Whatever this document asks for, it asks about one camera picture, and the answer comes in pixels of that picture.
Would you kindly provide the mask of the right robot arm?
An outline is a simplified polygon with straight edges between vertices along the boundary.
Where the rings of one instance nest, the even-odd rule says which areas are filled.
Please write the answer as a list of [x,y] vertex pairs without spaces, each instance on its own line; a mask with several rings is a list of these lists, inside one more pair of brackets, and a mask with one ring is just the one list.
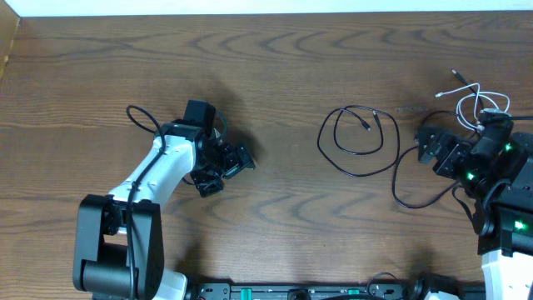
[[532,297],[532,136],[511,125],[486,126],[476,142],[441,127],[416,134],[418,159],[457,181],[474,199],[472,227],[486,298]]

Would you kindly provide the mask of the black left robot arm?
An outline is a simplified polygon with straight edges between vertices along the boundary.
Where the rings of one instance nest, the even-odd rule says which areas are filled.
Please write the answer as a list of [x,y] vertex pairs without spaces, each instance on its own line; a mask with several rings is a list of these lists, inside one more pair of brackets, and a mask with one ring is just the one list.
[[121,184],[80,202],[72,269],[78,291],[94,299],[199,297],[186,275],[165,266],[162,209],[180,183],[206,198],[255,167],[244,145],[215,129],[223,117],[209,102],[188,101],[182,118],[154,124],[149,153]]

